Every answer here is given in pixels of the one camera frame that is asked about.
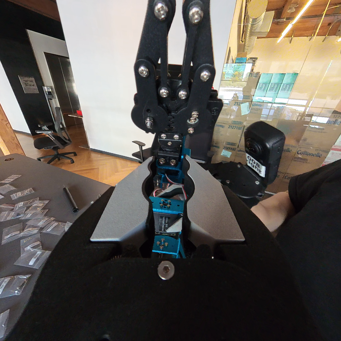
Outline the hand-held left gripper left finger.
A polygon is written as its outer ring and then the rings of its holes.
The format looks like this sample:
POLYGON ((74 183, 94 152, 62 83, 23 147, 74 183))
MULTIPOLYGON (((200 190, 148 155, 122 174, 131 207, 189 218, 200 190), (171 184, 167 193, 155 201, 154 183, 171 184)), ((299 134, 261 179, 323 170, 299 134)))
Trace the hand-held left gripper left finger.
POLYGON ((143 192, 143 183, 150 177, 149 157, 122 179, 111 195, 90 238, 92 242, 144 243, 150 201, 143 192))

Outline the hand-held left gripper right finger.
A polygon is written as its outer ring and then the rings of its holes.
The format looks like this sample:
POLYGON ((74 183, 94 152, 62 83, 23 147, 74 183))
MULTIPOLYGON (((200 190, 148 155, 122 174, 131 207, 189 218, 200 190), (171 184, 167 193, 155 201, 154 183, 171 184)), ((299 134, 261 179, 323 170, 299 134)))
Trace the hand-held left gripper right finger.
POLYGON ((194 182, 194 194, 187 202, 189 240, 193 244, 245 241, 220 182, 190 156, 186 160, 194 182))

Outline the blue toy robot arm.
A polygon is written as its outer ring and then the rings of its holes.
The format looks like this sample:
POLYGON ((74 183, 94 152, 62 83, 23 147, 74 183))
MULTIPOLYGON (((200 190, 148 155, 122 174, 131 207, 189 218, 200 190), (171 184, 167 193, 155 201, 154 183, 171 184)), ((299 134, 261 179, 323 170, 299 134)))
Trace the blue toy robot arm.
POLYGON ((213 130, 223 102, 213 89, 215 78, 210 1, 183 1, 186 43, 182 65, 168 63, 168 33, 176 1, 148 1, 142 36, 134 65, 137 93, 131 117, 146 133, 155 134, 151 156, 156 163, 152 196, 155 236, 152 256, 163 260, 185 258, 181 231, 166 232, 180 223, 186 201, 185 156, 210 163, 213 130))

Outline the person's right forearm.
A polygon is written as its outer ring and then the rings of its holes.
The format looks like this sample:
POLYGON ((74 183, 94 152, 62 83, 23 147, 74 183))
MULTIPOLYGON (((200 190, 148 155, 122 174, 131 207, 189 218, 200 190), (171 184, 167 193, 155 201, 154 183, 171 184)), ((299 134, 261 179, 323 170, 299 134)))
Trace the person's right forearm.
POLYGON ((279 192, 260 201, 251 211, 262 221, 270 232, 276 231, 286 219, 295 215, 295 208, 288 191, 279 192))

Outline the dark grey desk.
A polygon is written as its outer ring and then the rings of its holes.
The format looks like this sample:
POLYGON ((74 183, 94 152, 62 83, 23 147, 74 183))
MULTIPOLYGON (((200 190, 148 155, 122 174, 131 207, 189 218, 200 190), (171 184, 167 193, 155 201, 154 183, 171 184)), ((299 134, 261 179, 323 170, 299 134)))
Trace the dark grey desk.
MULTIPOLYGON (((1 181, 11 175, 21 175, 12 182, 16 188, 14 193, 32 188, 35 192, 26 198, 11 200, 10 194, 1 200, 1 203, 16 203, 32 198, 49 200, 45 209, 47 216, 54 217, 56 221, 73 223, 90 205, 97 200, 99 195, 109 189, 109 185, 57 168, 53 165, 31 159, 20 154, 12 154, 1 157, 1 181), (63 187, 67 187, 77 204, 79 211, 74 213, 67 200, 63 187)), ((7 335, 15 325, 27 304, 36 280, 42 270, 14 265, 20 257, 20 237, 14 241, 0 246, 0 275, 1 278, 11 275, 29 275, 27 284, 21 295, 1 298, 0 312, 9 311, 6 326, 7 335)))

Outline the stack of cardboard boxes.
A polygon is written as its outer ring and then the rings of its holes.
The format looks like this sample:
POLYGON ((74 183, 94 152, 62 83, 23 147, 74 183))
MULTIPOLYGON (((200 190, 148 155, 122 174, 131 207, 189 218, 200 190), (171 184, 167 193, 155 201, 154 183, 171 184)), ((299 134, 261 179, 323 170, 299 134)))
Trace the stack of cardboard boxes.
POLYGON ((340 63, 306 65, 301 73, 247 74, 246 82, 222 81, 223 109, 215 125, 212 163, 245 164, 244 132, 264 121, 285 135, 273 193, 289 180, 340 159, 340 63))

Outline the black screwdriver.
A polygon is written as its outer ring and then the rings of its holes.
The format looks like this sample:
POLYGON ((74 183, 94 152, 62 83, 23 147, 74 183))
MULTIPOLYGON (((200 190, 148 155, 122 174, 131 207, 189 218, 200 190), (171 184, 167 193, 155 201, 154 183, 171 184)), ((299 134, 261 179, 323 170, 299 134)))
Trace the black screwdriver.
POLYGON ((71 208, 72 208, 72 211, 73 211, 74 213, 77 213, 77 212, 79 211, 79 208, 78 208, 77 204, 75 203, 75 200, 74 200, 74 198, 72 197, 72 195, 71 195, 69 189, 68 189, 67 187, 64 186, 64 187, 63 187, 63 192, 65 193, 65 195, 66 195, 66 197, 67 197, 67 200, 68 200, 68 202, 69 202, 69 204, 70 204, 70 206, 71 206, 71 208))

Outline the pile of clear screw bags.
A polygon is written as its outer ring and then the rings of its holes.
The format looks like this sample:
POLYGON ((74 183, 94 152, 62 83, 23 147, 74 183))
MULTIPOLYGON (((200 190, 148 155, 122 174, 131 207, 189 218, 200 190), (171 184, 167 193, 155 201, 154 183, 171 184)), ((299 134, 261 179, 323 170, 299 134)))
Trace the pile of clear screw bags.
POLYGON ((1 340, 9 334, 29 300, 48 255, 73 223, 63 187, 67 178, 57 175, 22 175, 13 184, 33 193, 5 204, 17 205, 13 219, 1 221, 1 340))

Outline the person's dark clothing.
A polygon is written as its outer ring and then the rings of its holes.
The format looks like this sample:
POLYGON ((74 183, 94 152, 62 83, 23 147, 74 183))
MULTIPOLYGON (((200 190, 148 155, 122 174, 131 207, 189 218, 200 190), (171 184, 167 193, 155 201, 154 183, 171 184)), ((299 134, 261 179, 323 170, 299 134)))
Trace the person's dark clothing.
POLYGON ((341 339, 341 160, 291 178, 296 214, 276 236, 327 340, 341 339))

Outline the silver ventilation duct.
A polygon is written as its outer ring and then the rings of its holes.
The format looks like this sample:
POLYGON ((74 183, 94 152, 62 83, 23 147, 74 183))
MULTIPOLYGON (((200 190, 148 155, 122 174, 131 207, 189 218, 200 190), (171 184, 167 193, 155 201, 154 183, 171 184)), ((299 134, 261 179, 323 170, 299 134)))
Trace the silver ventilation duct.
POLYGON ((243 52, 247 55, 253 50, 258 37, 266 37, 270 31, 274 11, 266 11, 267 0, 252 0, 249 2, 244 20, 243 52))

